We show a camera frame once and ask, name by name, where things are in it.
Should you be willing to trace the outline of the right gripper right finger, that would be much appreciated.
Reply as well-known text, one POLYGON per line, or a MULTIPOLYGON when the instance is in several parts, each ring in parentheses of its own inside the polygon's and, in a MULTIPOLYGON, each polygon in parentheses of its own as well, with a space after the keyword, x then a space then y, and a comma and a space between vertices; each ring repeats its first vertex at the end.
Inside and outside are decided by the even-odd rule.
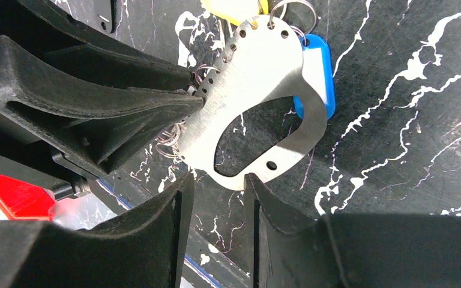
POLYGON ((255 174, 244 183, 252 287, 461 287, 461 217, 344 213, 314 220, 255 174))

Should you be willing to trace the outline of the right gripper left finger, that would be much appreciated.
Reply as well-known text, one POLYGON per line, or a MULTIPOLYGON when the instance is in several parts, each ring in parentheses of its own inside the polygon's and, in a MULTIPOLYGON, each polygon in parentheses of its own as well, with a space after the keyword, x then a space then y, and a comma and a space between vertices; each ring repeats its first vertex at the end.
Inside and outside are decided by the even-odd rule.
POLYGON ((183 175, 90 230, 0 220, 0 287, 179 287, 193 203, 183 175))

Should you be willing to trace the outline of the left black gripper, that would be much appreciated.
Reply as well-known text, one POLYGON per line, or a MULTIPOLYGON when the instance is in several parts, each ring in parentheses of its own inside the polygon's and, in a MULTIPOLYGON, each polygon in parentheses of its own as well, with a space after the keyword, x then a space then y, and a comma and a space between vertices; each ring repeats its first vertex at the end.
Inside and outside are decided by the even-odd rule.
POLYGON ((50 1, 0 1, 0 152, 59 179, 102 178, 203 106, 181 67, 113 53, 50 1))

